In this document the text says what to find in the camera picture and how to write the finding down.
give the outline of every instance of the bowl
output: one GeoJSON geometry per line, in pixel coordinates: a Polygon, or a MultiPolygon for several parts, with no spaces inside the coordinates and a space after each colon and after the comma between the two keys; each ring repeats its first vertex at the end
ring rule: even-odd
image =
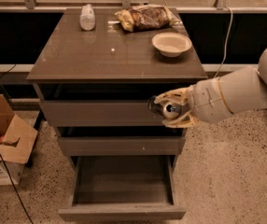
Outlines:
{"type": "Polygon", "coordinates": [[[182,52],[191,48],[191,41],[188,37],[177,33],[162,33],[154,35],[153,46],[166,57],[177,57],[182,52]]]}

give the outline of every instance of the bottom drawer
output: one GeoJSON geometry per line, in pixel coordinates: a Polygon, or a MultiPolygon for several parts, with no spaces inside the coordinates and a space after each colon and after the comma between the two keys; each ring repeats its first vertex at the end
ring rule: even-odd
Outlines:
{"type": "Polygon", "coordinates": [[[79,157],[65,221],[181,219],[168,156],[79,157]]]}

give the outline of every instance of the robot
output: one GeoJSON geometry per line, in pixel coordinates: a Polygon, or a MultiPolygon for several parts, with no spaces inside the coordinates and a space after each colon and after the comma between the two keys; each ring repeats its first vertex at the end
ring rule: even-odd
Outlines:
{"type": "Polygon", "coordinates": [[[148,101],[170,128],[189,128],[200,121],[217,123],[246,110],[267,109],[267,49],[258,68],[247,66],[223,77],[167,91],[148,101]]]}

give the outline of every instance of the cardboard box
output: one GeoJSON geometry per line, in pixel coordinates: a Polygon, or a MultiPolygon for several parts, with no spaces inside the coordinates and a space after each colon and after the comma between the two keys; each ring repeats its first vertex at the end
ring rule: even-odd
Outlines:
{"type": "MultiPolygon", "coordinates": [[[[19,184],[28,162],[37,130],[15,115],[3,95],[0,95],[0,135],[4,136],[0,153],[15,184],[19,184]]],[[[10,179],[0,157],[0,185],[10,185],[10,179]]]]}

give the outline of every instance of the plastic bottle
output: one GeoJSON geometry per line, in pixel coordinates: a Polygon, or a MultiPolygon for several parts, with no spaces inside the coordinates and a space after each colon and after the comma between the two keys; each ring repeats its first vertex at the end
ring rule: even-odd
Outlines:
{"type": "Polygon", "coordinates": [[[89,31],[95,27],[95,15],[91,4],[83,6],[79,16],[79,23],[82,29],[89,31]]]}

